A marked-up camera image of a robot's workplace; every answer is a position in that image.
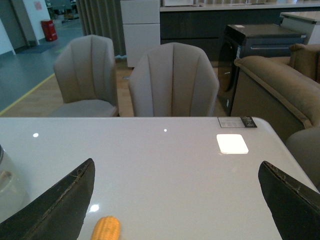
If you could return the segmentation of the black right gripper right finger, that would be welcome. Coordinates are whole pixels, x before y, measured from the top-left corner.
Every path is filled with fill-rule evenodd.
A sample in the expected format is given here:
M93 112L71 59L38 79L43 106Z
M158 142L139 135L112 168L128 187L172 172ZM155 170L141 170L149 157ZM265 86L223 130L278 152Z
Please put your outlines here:
M283 240L320 238L320 194L267 161L258 170L264 200Z

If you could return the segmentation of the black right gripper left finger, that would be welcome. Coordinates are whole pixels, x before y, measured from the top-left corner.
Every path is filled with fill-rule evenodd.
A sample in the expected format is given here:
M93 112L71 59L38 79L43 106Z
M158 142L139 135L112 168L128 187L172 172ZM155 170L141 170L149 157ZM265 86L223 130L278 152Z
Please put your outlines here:
M89 158L47 191L0 224L2 240L76 240L95 182Z

